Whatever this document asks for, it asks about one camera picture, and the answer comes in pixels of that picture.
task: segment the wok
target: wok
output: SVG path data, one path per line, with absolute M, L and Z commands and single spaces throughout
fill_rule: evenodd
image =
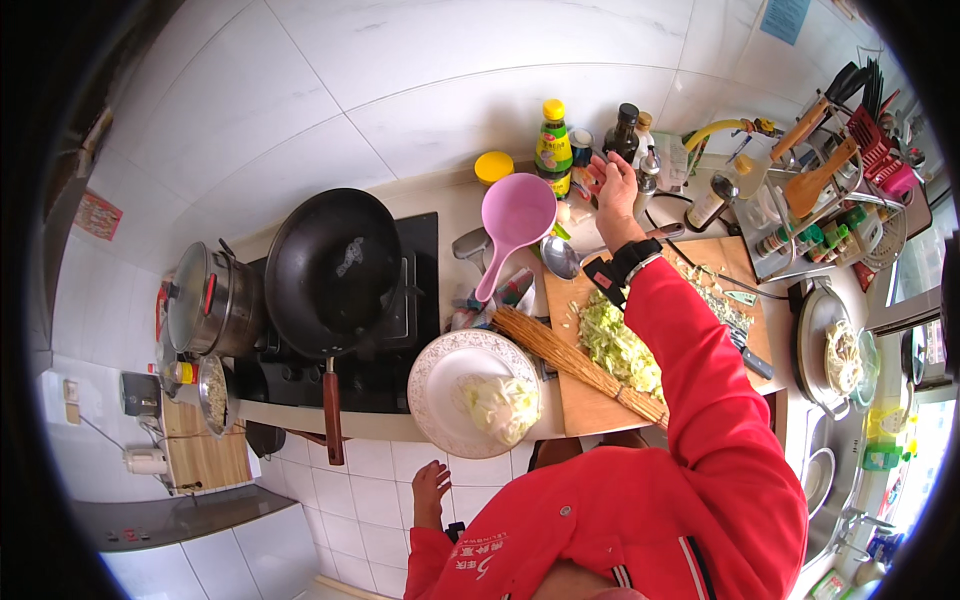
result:
M 401 277 L 390 211 L 367 192 L 327 190 L 301 204 L 267 257 L 267 312 L 284 342 L 324 359 L 324 419 L 331 465 L 344 463 L 340 390 L 333 359 L 372 346 Z

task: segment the pink ladle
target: pink ladle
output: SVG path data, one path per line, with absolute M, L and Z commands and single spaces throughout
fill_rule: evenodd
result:
M 494 183 L 480 208 L 483 227 L 493 240 L 493 260 L 480 279 L 476 298 L 493 296 L 507 258 L 550 232 L 557 219 L 557 197 L 546 181 L 530 173 L 513 173 Z

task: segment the hand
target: hand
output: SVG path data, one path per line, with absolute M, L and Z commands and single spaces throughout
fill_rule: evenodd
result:
M 440 499 L 450 491 L 450 471 L 440 461 L 420 468 L 411 484 L 414 489 L 414 527 L 444 530 Z
M 646 235 L 634 219 L 636 172 L 616 152 L 610 152 L 607 156 L 610 158 L 607 164 L 600 156 L 591 157 L 587 172 L 597 180 L 596 184 L 589 187 L 600 207 L 596 218 L 597 230 L 613 254 L 629 242 L 646 239 Z

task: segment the blue note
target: blue note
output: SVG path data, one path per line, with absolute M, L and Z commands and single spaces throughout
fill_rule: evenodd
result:
M 810 0 L 770 0 L 760 30 L 792 46 L 797 43 L 797 35 L 804 25 L 808 8 Z

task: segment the metal spoon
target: metal spoon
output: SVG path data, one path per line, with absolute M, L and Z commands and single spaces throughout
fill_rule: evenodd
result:
M 477 266 L 480 275 L 487 272 L 487 265 L 483 264 L 483 251 L 491 244 L 492 240 L 487 230 L 476 228 L 473 231 L 464 233 L 453 240 L 450 249 L 453 255 L 461 260 L 468 260 Z
M 686 228 L 683 223 L 671 223 L 647 231 L 647 237 L 668 239 L 682 235 L 685 231 Z M 606 246 L 601 246 L 586 252 L 577 252 L 565 240 L 556 235 L 548 235 L 540 240 L 540 256 L 543 259 L 543 264 L 546 265 L 550 273 L 567 281 L 577 278 L 585 260 L 606 249 Z

